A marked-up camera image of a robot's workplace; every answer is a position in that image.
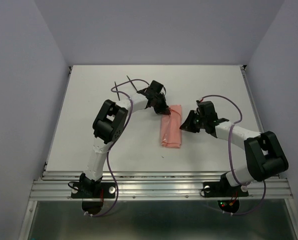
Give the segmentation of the pink satin napkin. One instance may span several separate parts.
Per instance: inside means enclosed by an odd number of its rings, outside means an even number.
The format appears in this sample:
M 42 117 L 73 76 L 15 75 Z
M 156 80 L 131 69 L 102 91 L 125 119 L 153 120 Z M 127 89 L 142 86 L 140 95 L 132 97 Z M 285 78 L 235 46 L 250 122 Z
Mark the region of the pink satin napkin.
M 171 105 L 170 115 L 162 115 L 160 138 L 161 146 L 165 148 L 179 149 L 182 144 L 182 106 Z

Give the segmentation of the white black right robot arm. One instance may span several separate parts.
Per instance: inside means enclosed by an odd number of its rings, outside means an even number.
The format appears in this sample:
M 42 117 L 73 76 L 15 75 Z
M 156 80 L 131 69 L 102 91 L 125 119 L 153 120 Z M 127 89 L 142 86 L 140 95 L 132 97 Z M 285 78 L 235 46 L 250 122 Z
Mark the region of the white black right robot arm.
M 226 118 L 219 118 L 211 101 L 198 103 L 197 109 L 189 112 L 180 130 L 192 133 L 204 130 L 211 136 L 228 142 L 231 170 L 219 182 L 219 191 L 224 195 L 233 193 L 237 186 L 264 181 L 289 168 L 275 133 L 248 130 L 236 126 Z M 232 144 L 245 151 L 246 164 L 243 167 L 233 167 Z

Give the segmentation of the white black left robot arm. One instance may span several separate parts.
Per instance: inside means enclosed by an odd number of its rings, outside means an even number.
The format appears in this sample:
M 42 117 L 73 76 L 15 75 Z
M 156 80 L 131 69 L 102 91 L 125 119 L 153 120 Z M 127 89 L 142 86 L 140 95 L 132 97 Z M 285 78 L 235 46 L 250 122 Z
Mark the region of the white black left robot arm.
M 165 92 L 165 87 L 154 80 L 133 95 L 125 94 L 126 99 L 118 102 L 108 99 L 103 103 L 92 124 L 94 144 L 91 157 L 86 170 L 79 177 L 83 191 L 89 197 L 99 194 L 107 154 L 124 132 L 131 114 L 147 108 L 153 108 L 158 115 L 171 114 Z

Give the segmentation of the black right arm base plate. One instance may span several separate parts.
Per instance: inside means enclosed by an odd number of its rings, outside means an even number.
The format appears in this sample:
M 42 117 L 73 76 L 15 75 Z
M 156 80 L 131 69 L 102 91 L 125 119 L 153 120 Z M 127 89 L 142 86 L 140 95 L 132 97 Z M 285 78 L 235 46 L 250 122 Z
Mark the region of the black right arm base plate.
M 248 191 L 242 191 L 240 186 L 221 184 L 219 181 L 208 181 L 203 183 L 200 195 L 205 198 L 231 198 L 248 197 Z

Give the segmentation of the aluminium frame rail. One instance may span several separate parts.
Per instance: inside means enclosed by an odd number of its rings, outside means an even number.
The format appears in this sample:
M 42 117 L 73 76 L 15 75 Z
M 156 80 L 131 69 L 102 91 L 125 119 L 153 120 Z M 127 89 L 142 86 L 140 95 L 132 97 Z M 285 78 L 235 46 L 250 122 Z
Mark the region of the aluminium frame rail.
M 33 182 L 29 200 L 70 201 L 70 181 L 77 181 L 79 171 L 45 171 Z M 103 173 L 103 182 L 118 183 L 119 201 L 202 200 L 200 191 L 204 182 L 218 181 L 220 171 L 117 171 Z M 265 183 L 253 182 L 248 186 L 249 199 L 292 199 L 293 194 L 286 178 L 274 176 Z

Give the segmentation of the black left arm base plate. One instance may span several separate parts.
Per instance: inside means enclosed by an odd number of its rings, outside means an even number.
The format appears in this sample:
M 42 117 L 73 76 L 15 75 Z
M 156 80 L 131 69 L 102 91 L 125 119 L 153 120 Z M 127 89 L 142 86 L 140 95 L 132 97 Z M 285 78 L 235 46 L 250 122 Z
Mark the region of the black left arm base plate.
M 116 185 L 113 182 L 100 182 L 96 186 L 86 187 L 77 181 L 68 183 L 71 188 L 72 199 L 114 199 L 116 197 Z

